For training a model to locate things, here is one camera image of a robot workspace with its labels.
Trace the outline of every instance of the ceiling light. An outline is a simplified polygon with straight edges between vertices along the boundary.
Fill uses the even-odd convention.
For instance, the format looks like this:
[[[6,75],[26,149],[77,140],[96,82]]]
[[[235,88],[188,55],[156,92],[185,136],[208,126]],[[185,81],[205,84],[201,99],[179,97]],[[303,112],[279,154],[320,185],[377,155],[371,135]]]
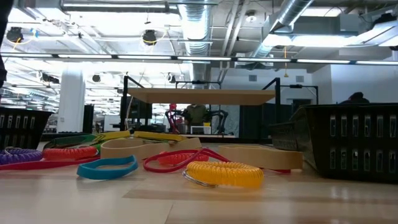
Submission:
[[[1,53],[2,57],[19,57],[19,58],[49,58],[50,54],[20,54],[20,53]]]
[[[255,22],[257,20],[255,10],[248,10],[245,16],[247,16],[246,22]]]
[[[357,65],[398,65],[398,62],[386,61],[357,61]]]
[[[93,82],[100,82],[101,81],[101,77],[99,75],[93,75],[92,79],[93,79]]]
[[[78,55],[58,55],[60,58],[112,58],[111,55],[90,55],[90,54],[78,54]]]
[[[170,60],[170,56],[156,55],[119,55],[120,59],[137,59],[137,60]]]
[[[283,62],[289,63],[292,60],[286,58],[238,58],[240,62]]]
[[[349,60],[315,60],[315,59],[298,59],[298,63],[340,63],[340,64],[348,64]]]
[[[395,36],[384,43],[379,45],[380,47],[395,47],[398,46],[398,36]]]
[[[230,61],[230,57],[190,57],[190,56],[181,56],[178,57],[178,60],[215,60],[215,61]]]

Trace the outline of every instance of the wooden shelf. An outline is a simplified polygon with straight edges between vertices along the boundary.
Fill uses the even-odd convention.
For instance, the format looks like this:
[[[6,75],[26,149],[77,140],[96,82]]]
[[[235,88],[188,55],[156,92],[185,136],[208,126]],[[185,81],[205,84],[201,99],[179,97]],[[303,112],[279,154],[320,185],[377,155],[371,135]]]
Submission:
[[[196,103],[211,105],[261,105],[275,97],[274,90],[129,88],[128,93],[146,103]]]

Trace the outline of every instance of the person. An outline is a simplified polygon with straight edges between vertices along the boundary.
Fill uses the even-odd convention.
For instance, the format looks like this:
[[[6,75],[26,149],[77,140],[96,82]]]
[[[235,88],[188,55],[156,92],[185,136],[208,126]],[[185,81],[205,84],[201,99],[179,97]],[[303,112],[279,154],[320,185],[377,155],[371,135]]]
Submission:
[[[348,100],[341,102],[340,104],[352,104],[352,103],[370,103],[368,99],[363,97],[362,92],[356,92],[352,94]]]
[[[13,0],[2,0],[0,6],[0,45],[3,42],[4,34],[6,33],[8,15],[11,12]],[[4,67],[4,62],[0,56],[0,88],[3,86],[4,81],[6,81],[7,70]]]

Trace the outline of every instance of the blue rubber band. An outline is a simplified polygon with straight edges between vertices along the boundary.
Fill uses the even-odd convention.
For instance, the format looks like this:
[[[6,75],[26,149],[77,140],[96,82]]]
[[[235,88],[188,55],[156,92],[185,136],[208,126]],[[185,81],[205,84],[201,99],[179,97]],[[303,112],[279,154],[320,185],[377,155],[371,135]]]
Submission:
[[[118,166],[132,162],[127,168],[122,169],[97,169],[99,166]],[[131,173],[138,168],[137,160],[134,156],[116,159],[98,159],[97,161],[80,164],[77,175],[92,180],[110,180],[120,178]]]

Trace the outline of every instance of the tan rubber band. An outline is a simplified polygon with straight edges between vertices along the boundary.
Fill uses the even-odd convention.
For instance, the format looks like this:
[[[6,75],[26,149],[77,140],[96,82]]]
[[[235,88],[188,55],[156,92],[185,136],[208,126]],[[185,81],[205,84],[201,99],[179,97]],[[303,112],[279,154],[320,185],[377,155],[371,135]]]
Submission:
[[[266,146],[227,145],[218,146],[218,153],[231,161],[265,169],[303,168],[301,152],[283,151]]]
[[[201,143],[198,138],[183,140],[175,144],[144,144],[142,139],[114,139],[101,145],[101,159],[123,158],[135,155],[136,159],[140,161],[164,151],[171,152],[199,148],[201,148]]]

